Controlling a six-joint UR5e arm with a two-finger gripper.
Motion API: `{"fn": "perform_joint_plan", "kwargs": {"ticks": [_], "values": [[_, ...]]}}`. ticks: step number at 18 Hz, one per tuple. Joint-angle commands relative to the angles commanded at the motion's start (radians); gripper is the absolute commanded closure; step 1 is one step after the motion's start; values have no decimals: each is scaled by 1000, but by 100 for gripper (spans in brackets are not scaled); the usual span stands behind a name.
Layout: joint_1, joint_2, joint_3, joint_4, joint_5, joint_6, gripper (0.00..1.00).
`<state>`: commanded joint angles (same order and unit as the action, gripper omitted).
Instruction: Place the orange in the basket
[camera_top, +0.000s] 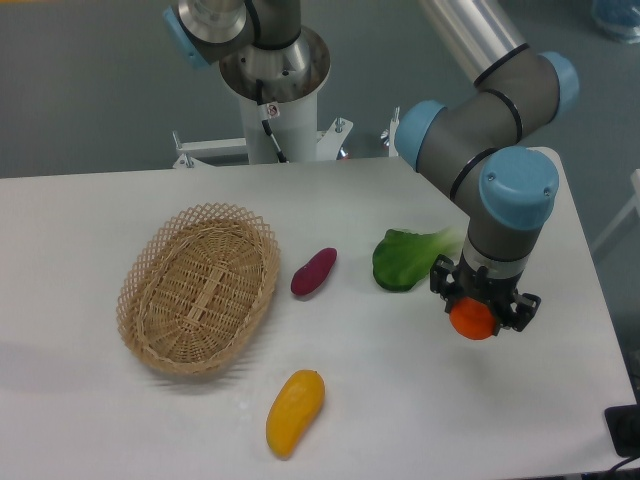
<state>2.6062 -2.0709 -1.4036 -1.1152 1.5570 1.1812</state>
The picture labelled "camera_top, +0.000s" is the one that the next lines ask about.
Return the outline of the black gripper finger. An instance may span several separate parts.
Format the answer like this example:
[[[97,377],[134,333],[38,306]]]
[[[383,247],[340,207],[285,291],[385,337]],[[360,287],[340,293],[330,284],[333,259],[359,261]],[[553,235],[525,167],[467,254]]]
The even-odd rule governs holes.
[[[492,302],[492,314],[496,321],[495,332],[502,329],[522,332],[535,317],[541,298],[530,293],[513,291]]]
[[[429,273],[430,290],[445,302],[444,311],[450,312],[459,298],[458,270],[446,255],[435,259]]]

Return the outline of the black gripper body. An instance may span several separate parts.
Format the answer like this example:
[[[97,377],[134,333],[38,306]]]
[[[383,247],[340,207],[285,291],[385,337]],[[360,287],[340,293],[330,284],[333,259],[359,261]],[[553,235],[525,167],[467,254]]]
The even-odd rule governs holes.
[[[508,278],[493,278],[484,266],[475,271],[465,260],[461,260],[451,277],[452,282],[446,290],[447,309],[451,309],[464,298],[487,306],[506,307],[514,301],[521,274]]]

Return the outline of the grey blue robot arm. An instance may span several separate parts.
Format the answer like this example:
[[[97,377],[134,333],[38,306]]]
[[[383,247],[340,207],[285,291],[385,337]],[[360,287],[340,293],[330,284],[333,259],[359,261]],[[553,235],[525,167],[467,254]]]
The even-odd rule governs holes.
[[[576,101],[573,65],[529,48],[494,1],[427,1],[424,12],[476,88],[456,108],[424,101],[395,130],[398,154],[468,215],[458,260],[431,263],[430,288],[454,328],[481,340],[523,330],[539,297],[517,285],[549,218],[559,174],[521,141]],[[316,161],[324,41],[296,1],[178,1],[163,14],[195,68],[217,65],[241,105],[249,161]]]

